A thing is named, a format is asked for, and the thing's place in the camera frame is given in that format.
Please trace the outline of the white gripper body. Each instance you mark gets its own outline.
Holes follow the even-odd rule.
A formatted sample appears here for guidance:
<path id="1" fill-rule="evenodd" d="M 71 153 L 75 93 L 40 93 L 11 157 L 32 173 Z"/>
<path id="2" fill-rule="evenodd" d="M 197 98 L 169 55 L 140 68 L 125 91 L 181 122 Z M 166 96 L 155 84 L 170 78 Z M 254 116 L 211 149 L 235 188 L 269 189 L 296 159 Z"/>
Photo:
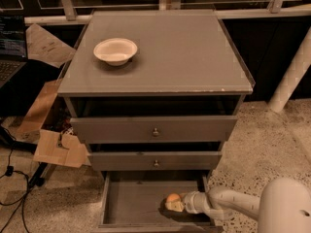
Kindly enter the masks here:
<path id="1" fill-rule="evenodd" d="M 187 193 L 183 202 L 186 211 L 190 214 L 204 214 L 208 205 L 206 194 L 199 191 Z"/>

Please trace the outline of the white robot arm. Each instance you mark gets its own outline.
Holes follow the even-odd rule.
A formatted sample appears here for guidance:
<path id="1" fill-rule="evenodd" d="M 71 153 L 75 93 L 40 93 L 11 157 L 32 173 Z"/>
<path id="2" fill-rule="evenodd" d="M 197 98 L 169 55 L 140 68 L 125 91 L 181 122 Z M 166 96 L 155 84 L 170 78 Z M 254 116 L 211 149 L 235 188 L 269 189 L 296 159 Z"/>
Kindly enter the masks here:
<path id="1" fill-rule="evenodd" d="M 165 207 L 222 221 L 232 219 L 236 211 L 256 220 L 258 233 L 311 233 L 311 190 L 289 178 L 273 180 L 260 197 L 224 186 L 207 192 L 172 193 Z"/>

